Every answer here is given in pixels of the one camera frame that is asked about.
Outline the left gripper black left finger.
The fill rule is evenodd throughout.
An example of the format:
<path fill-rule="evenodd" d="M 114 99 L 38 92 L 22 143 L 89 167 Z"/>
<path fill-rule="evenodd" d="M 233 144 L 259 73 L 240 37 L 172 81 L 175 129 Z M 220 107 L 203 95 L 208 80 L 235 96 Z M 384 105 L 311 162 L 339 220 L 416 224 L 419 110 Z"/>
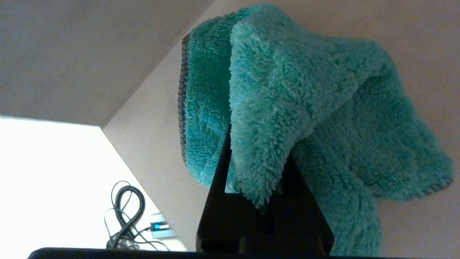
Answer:
<path fill-rule="evenodd" d="M 262 253 L 253 203 L 242 194 L 226 193 L 231 161 L 231 126 L 228 127 L 212 184 L 197 228 L 199 253 Z"/>

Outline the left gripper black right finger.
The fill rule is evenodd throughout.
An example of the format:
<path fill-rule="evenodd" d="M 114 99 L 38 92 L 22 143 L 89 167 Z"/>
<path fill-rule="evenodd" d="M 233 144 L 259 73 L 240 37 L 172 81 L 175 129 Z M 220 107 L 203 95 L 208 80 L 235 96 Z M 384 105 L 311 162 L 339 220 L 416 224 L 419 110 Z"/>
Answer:
<path fill-rule="evenodd" d="M 269 201 L 268 255 L 329 255 L 335 236 L 292 154 Z"/>

